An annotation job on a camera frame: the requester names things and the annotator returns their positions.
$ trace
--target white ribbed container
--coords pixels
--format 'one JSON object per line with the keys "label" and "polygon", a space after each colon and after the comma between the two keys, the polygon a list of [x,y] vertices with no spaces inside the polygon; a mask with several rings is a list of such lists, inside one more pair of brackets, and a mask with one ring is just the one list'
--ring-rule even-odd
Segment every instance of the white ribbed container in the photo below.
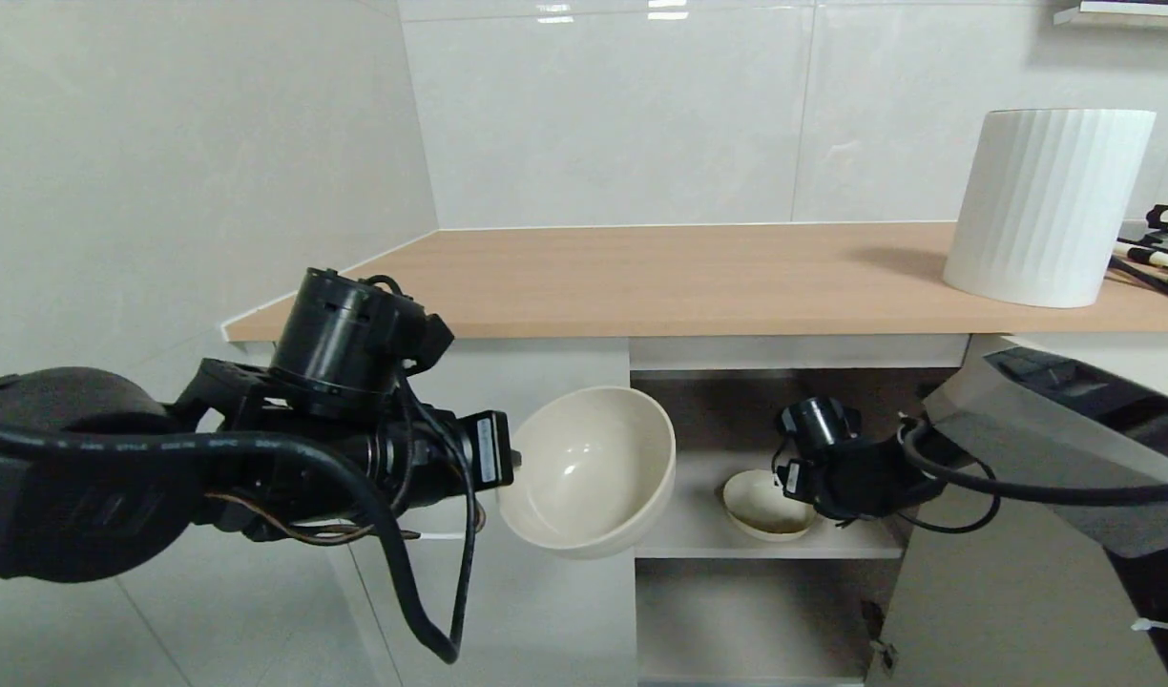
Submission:
{"label": "white ribbed container", "polygon": [[1143,110],[987,114],[945,282],[1048,308],[1098,300],[1155,119]]}

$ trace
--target small bowl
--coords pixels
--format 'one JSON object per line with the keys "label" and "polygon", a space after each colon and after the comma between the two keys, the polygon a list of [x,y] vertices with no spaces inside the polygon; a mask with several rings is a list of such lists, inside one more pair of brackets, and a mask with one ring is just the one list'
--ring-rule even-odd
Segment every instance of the small bowl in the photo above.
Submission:
{"label": "small bowl", "polygon": [[498,491],[503,521],[526,542],[568,558],[633,547],[673,495],[676,438],[653,397],[584,388],[550,401],[512,436],[520,467]]}
{"label": "small bowl", "polygon": [[732,525],[764,542],[800,539],[816,519],[809,504],[784,495],[769,470],[734,474],[724,483],[723,501]]}

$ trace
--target marker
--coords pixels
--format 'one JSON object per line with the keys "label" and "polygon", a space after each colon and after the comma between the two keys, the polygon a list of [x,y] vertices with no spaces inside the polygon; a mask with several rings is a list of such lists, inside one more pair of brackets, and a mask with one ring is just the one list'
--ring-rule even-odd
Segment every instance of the marker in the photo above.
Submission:
{"label": "marker", "polygon": [[1150,248],[1133,247],[1129,243],[1114,243],[1114,254],[1141,265],[1152,265],[1168,270],[1168,252],[1153,251]]}

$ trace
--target wire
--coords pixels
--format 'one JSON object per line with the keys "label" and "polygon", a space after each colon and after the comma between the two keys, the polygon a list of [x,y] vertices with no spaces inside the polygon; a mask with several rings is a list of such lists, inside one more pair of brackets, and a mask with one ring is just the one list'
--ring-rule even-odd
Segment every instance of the wire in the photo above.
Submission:
{"label": "wire", "polygon": [[398,369],[397,384],[401,388],[401,393],[405,395],[406,401],[413,405],[415,410],[423,418],[423,422],[426,422],[431,426],[431,430],[439,436],[445,447],[454,460],[457,460],[457,465],[461,469],[461,481],[465,483],[466,487],[466,542],[461,546],[461,569],[457,574],[457,597],[453,599],[452,622],[449,626],[449,636],[454,644],[459,644],[461,643],[463,631],[466,629],[466,601],[470,596],[470,577],[474,567],[474,543],[478,539],[479,504],[474,494],[474,478],[471,473],[470,460],[467,460],[466,453],[458,446],[457,439],[453,439],[452,435],[449,435],[449,430],[429,412],[426,405],[419,402],[418,396],[415,396],[415,389],[410,387],[410,380],[406,379],[404,369]]}
{"label": "wire", "polygon": [[388,275],[376,273],[373,277],[361,279],[361,282],[371,286],[383,284],[389,287],[389,291],[394,292],[394,296],[404,296],[402,287],[397,285],[397,279],[388,277]]}
{"label": "wire", "polygon": [[[418,583],[410,569],[409,551],[405,550],[404,535],[397,525],[389,504],[368,476],[333,449],[321,446],[291,435],[276,435],[270,431],[236,431],[230,435],[69,435],[35,431],[0,424],[0,443],[15,447],[21,452],[43,453],[43,456],[79,456],[84,460],[114,457],[144,458],[145,456],[164,458],[204,458],[210,456],[256,456],[270,453],[300,462],[326,473],[346,488],[352,499],[375,527],[384,551],[384,561],[389,565],[389,578],[394,583],[398,606],[402,610],[406,626],[415,638],[440,657],[445,662],[457,661],[461,652],[461,625],[456,622],[446,637],[426,615],[419,599]],[[467,540],[472,537],[472,528],[467,528]]]}
{"label": "wire", "polygon": [[[206,492],[203,497],[208,497],[208,499],[215,499],[217,501],[227,501],[230,504],[236,504],[238,506],[244,506],[245,508],[249,509],[249,512],[256,513],[262,519],[265,519],[266,522],[273,525],[276,529],[283,532],[283,534],[291,536],[292,539],[297,540],[297,542],[304,542],[305,544],[313,544],[313,547],[341,547],[341,544],[349,544],[350,542],[356,542],[356,540],[359,539],[364,539],[364,536],[371,534],[373,532],[373,527],[370,525],[367,527],[334,526],[334,525],[324,526],[332,529],[300,528],[279,521],[278,518],[276,518],[270,512],[266,512],[265,508],[262,508],[262,506],[257,505],[251,500],[244,499],[244,497],[236,497],[234,494],[223,494],[223,492]],[[318,536],[311,534],[310,532],[310,530],[335,532],[339,528],[345,529],[345,532],[342,532],[342,534],[339,534],[336,536]]]}
{"label": "wire", "polygon": [[920,454],[916,443],[919,437],[931,425],[920,422],[911,431],[908,431],[902,439],[903,456],[912,466],[924,471],[936,479],[957,484],[959,487],[969,488],[972,492],[981,492],[1003,499],[1015,499],[1017,501],[1030,501],[1034,504],[1050,504],[1055,506],[1143,506],[1148,504],[1168,504],[1168,484],[1152,484],[1152,486],[1121,486],[1111,488],[1065,488],[1058,486],[1034,486],[1034,484],[1017,484],[1011,481],[999,481],[983,479],[973,474],[965,474],[946,466],[934,464]]}
{"label": "wire", "polygon": [[779,457],[784,454],[784,451],[788,449],[788,444],[792,443],[790,436],[785,436],[784,440],[779,444],[779,449],[774,450],[774,456],[771,456],[771,474],[774,476],[774,483],[779,484],[779,474],[774,472],[774,466],[779,462]]}
{"label": "wire", "polygon": [[402,398],[402,418],[405,421],[405,469],[402,471],[402,481],[397,486],[397,494],[394,495],[391,508],[394,513],[402,513],[405,506],[405,497],[409,495],[410,480],[415,478],[415,447],[423,447],[415,443],[415,418],[410,417],[409,400]]}
{"label": "wire", "polygon": [[[995,479],[995,471],[990,470],[990,466],[985,464],[985,462],[981,462],[973,456],[969,456],[969,460],[976,462],[978,466],[981,466],[982,472],[986,473],[987,476],[987,479],[993,479],[993,480]],[[938,532],[939,534],[971,534],[972,532],[978,532],[983,527],[990,525],[990,521],[993,521],[995,516],[997,516],[999,514],[999,505],[1000,505],[999,497],[992,497],[990,506],[989,508],[987,508],[987,512],[983,514],[983,516],[976,519],[976,521],[973,521],[969,525],[962,525],[960,527],[932,525],[930,522],[920,521],[920,519],[915,519],[912,516],[909,516],[909,514],[906,513],[898,513],[898,518],[902,518],[904,519],[904,521],[915,525],[916,527],[922,527],[929,532]]]}

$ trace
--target white cabinet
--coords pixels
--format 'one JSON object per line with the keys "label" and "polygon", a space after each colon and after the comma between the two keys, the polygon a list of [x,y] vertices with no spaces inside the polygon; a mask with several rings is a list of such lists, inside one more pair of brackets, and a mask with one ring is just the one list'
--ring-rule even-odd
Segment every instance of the white cabinet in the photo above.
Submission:
{"label": "white cabinet", "polygon": [[[972,355],[1006,344],[1168,394],[1167,334],[979,335]],[[920,518],[962,522],[985,504],[951,487]],[[1135,618],[1103,548],[1043,506],[1006,501],[975,534],[912,536],[882,636],[895,668],[875,666],[868,683],[1168,686],[1148,637],[1129,630]]]}
{"label": "white cabinet", "polygon": [[[1162,335],[1008,341],[1168,393]],[[374,542],[336,554],[345,583],[352,575],[366,583],[353,610],[383,629],[378,640],[405,687],[1163,685],[1147,637],[1129,631],[1134,612],[1100,548],[1041,506],[1006,502],[993,526],[955,536],[910,532],[894,519],[847,529],[820,521],[792,543],[763,543],[729,525],[717,491],[728,476],[769,464],[779,444],[773,419],[786,404],[836,397],[863,411],[867,436],[884,438],[898,410],[918,414],[919,391],[958,363],[952,348],[964,339],[936,342],[943,355],[890,347],[885,356],[875,341],[855,340],[841,348],[867,358],[815,344],[798,358],[772,346],[714,369],[725,363],[710,348],[459,341],[415,380],[423,400],[458,414],[503,409],[517,428],[577,388],[631,383],[656,397],[679,433],[670,509],[632,551],[568,561],[510,534],[493,494],[484,495],[493,516],[479,539],[457,665],[440,664],[410,636]],[[972,353],[1004,342],[978,335]],[[786,369],[799,360],[807,365]],[[780,367],[755,369],[759,361]],[[844,361],[864,367],[834,369]],[[827,362],[833,369],[815,369]],[[950,487],[919,518],[968,522],[985,508],[985,497]],[[404,526],[459,532],[461,520],[457,499],[410,513]],[[410,551],[424,603],[444,626],[459,543],[417,542]],[[870,644],[878,611],[889,613],[881,637],[897,652],[892,674]]]}
{"label": "white cabinet", "polygon": [[892,521],[839,528],[819,519],[801,539],[742,534],[718,497],[742,471],[767,469],[785,405],[829,395],[863,411],[872,438],[919,412],[916,388],[950,369],[634,373],[679,435],[670,508],[635,548],[642,685],[861,685],[872,659],[865,605],[884,612],[905,530]]}

